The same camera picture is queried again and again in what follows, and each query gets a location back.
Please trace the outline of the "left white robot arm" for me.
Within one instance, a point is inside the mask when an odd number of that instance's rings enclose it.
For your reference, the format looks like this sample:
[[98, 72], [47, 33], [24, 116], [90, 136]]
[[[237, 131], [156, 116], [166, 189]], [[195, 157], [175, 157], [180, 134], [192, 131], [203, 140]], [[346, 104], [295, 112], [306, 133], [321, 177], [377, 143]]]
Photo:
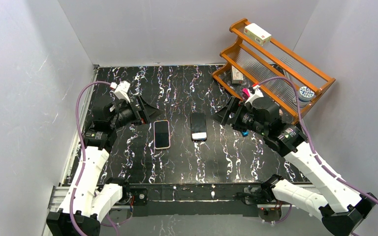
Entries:
[[92, 121], [80, 135], [82, 159], [69, 190], [57, 211], [49, 212], [46, 224], [54, 236], [97, 236], [112, 206], [128, 199], [127, 183], [110, 178], [97, 192], [102, 169], [117, 139], [117, 129], [149, 124], [162, 111], [140, 95], [131, 99], [104, 95], [95, 101]]

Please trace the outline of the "black phone case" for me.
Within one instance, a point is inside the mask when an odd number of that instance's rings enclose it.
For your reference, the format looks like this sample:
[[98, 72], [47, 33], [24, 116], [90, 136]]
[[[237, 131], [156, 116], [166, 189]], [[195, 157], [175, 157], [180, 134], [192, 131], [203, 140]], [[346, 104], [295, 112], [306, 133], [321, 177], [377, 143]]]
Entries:
[[207, 140], [206, 116], [204, 113], [192, 113], [190, 116], [191, 139], [194, 141]]

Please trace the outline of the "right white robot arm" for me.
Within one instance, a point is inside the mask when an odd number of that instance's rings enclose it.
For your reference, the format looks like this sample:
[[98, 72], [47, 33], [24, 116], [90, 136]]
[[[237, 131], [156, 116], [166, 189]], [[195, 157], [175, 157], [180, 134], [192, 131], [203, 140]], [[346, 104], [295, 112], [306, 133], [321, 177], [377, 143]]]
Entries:
[[371, 193], [361, 194], [346, 186], [344, 180], [327, 163], [317, 159], [299, 125], [285, 123], [279, 106], [271, 98], [260, 97], [243, 102], [231, 97], [213, 115], [221, 125], [230, 125], [240, 132], [261, 135], [268, 147], [297, 167], [315, 186], [312, 192], [272, 175], [256, 190], [246, 190], [246, 201], [281, 201], [295, 205], [319, 219], [335, 236], [348, 236], [360, 225], [375, 206]]

